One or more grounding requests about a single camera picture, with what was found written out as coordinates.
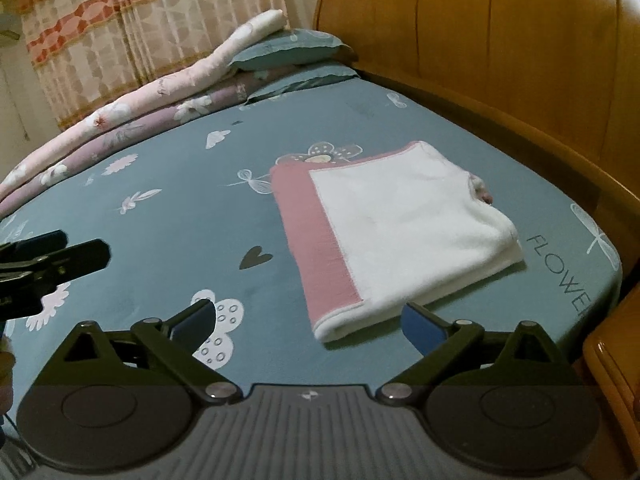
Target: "gray ribbed surface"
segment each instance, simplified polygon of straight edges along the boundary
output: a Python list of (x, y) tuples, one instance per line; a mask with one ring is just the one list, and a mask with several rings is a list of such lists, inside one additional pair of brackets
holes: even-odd
[(33, 462), (23, 449), (7, 439), (0, 449), (0, 479), (19, 480), (33, 470)]
[[(40, 468), (28, 480), (94, 478)], [(256, 386), (203, 413), (187, 440), (155, 462), (102, 480), (486, 480), (442, 452), (408, 409), (361, 386)], [(578, 470), (548, 480), (585, 480)]]

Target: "metal screw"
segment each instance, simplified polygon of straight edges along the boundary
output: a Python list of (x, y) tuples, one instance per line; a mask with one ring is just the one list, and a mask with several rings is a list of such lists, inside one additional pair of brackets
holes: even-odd
[(411, 386), (404, 383), (387, 383), (380, 388), (380, 393), (385, 399), (407, 399), (414, 391)]
[(236, 394), (238, 388), (236, 388), (235, 384), (221, 381), (219, 383), (211, 383), (204, 391), (209, 397), (213, 397), (214, 399), (228, 399)]

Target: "pink quilt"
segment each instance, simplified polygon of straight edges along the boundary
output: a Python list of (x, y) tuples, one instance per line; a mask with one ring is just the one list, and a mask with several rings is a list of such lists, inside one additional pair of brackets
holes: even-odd
[(257, 89), (294, 70), (295, 67), (286, 66), (260, 73), (240, 73), (218, 83), (204, 95), (159, 108), (95, 137), (5, 197), (0, 202), (0, 218), (15, 212), (49, 187), (87, 170), (120, 150), (204, 115), (244, 103)]
[(161, 77), (104, 105), (50, 140), (18, 164), (0, 184), (0, 200), (50, 168), (89, 140), (156, 108), (167, 106), (212, 86), (228, 72), (233, 56), (287, 23), (282, 10), (267, 10), (238, 27), (209, 56), (173, 74)]

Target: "pink and white blanket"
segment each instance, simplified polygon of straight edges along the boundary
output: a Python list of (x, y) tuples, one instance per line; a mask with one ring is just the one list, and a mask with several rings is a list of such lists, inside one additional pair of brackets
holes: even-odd
[(287, 19), (282, 10), (271, 9), (258, 14), (238, 27), (209, 56), (99, 108), (30, 153), (11, 170), (0, 184), (0, 201), (89, 140), (152, 110), (186, 99), (212, 86), (229, 72), (229, 62), (236, 54), (280, 30), (286, 23)]
[(271, 188), (322, 342), (523, 259), (482, 181), (426, 142), (347, 164), (278, 164)]

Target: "cable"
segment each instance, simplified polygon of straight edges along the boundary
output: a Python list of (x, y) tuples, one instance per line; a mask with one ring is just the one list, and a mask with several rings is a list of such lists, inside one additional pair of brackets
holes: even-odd
[(11, 419), (11, 417), (9, 415), (5, 414), (4, 418), (9, 421), (9, 424), (12, 426), (12, 428), (14, 428), (15, 434), (18, 435), (18, 438), (14, 438), (12, 436), (5, 435), (6, 439), (12, 444), (12, 446), (16, 447), (18, 450), (23, 452), (29, 458), (29, 460), (31, 462), (29, 464), (29, 466), (31, 468), (36, 467), (38, 462), (36, 461), (36, 459), (31, 454), (31, 451), (29, 450), (29, 448), (24, 445), (22, 437), (20, 436), (20, 431), (18, 431), (18, 427), (15, 425), (14, 421)]

